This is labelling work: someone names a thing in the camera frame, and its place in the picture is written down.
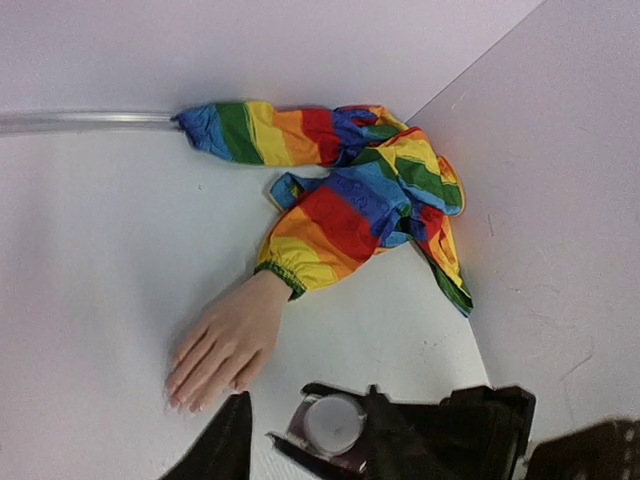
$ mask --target green cuff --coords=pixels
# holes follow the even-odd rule
[[[262,262],[255,268],[253,273],[258,273],[261,270],[269,270],[270,272],[275,273],[284,283],[291,287],[291,290],[293,290],[293,292],[291,293],[291,297],[289,297],[289,300],[300,298],[302,294],[307,291],[305,286],[302,285],[302,282],[298,280],[298,277],[296,277],[293,272],[281,267],[277,263]]]

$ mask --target orange stripe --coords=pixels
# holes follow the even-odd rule
[[[329,241],[319,225],[300,208],[291,210],[271,233],[272,237],[297,237],[318,255],[321,263],[330,265],[339,279],[351,275],[361,263],[342,253]]]
[[[293,165],[319,165],[322,161],[318,146],[302,131],[302,111],[276,112],[273,126],[282,130]]]

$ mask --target finger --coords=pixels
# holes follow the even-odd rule
[[[169,396],[171,397],[169,403],[172,406],[177,406],[179,403],[178,399],[175,398],[175,394],[180,388],[180,386],[184,383],[184,381],[188,378],[191,370],[193,370],[196,365],[200,362],[200,360],[207,354],[207,352],[213,346],[213,339],[208,335],[202,337],[202,339],[189,351],[189,354],[182,359],[180,365],[169,375],[167,378],[167,390],[169,391]]]
[[[264,352],[260,351],[256,353],[251,361],[236,375],[234,381],[235,389],[239,392],[245,391],[262,371],[268,359],[269,357]]]
[[[180,348],[178,348],[178,351],[173,356],[172,364],[174,370],[180,364],[180,362],[184,360],[184,357],[187,356],[191,349],[195,347],[200,340],[202,340],[202,337],[206,335],[207,330],[208,325],[206,323],[202,323],[194,330],[192,330],[187,338],[184,339],[184,341],[180,344]]]
[[[213,377],[220,365],[233,354],[234,346],[224,340],[218,340],[202,360],[195,365],[189,377],[175,393],[175,397],[183,407],[188,407],[196,398],[197,391]]]
[[[200,395],[191,404],[191,411],[202,410],[212,403],[218,395],[231,383],[233,378],[244,367],[251,357],[249,355],[238,355],[228,358],[220,369],[209,379],[203,387]]]

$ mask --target rainbow sleeve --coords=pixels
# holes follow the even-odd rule
[[[464,209],[464,193],[420,129],[374,106],[279,112],[265,102],[212,104],[176,120],[196,149],[229,162],[333,167],[324,179],[285,174],[271,190],[285,214],[256,270],[276,273],[292,298],[415,241],[444,294],[465,316],[471,312],[449,221]]]

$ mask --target fake hand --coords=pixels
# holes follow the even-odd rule
[[[291,291],[262,270],[210,308],[173,359],[171,406],[197,412],[226,387],[246,389],[275,348]]]

